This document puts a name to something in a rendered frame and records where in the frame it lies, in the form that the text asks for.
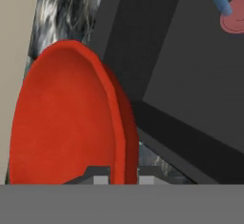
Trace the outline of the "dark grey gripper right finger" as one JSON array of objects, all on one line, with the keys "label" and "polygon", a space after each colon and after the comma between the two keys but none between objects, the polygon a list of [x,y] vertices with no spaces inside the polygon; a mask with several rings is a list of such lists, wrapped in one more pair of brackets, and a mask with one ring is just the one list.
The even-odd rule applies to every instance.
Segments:
[{"label": "dark grey gripper right finger", "polygon": [[172,181],[157,167],[140,166],[138,168],[139,185],[166,185],[171,183]]}]

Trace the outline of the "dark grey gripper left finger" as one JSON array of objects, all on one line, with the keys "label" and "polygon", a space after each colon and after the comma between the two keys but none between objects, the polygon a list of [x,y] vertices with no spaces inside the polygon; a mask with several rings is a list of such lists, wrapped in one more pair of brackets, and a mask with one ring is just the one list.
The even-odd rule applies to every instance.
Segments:
[{"label": "dark grey gripper left finger", "polygon": [[111,169],[108,166],[89,166],[83,175],[66,182],[80,185],[109,185]]}]

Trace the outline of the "red bowl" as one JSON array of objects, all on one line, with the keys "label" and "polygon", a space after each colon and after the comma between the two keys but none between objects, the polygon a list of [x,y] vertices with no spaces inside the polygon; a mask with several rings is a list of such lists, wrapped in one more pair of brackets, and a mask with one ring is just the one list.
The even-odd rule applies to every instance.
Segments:
[{"label": "red bowl", "polygon": [[134,184],[137,164],[131,102],[112,71],[75,40],[44,49],[15,107],[10,183],[64,184],[97,168],[112,184]]}]

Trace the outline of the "dark grey sink basin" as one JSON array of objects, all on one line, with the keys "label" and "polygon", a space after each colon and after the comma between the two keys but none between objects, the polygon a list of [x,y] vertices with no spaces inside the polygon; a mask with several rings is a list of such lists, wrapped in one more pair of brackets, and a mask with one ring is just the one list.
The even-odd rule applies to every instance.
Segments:
[{"label": "dark grey sink basin", "polygon": [[199,184],[244,184],[244,34],[212,0],[102,0],[90,47],[140,140]]}]

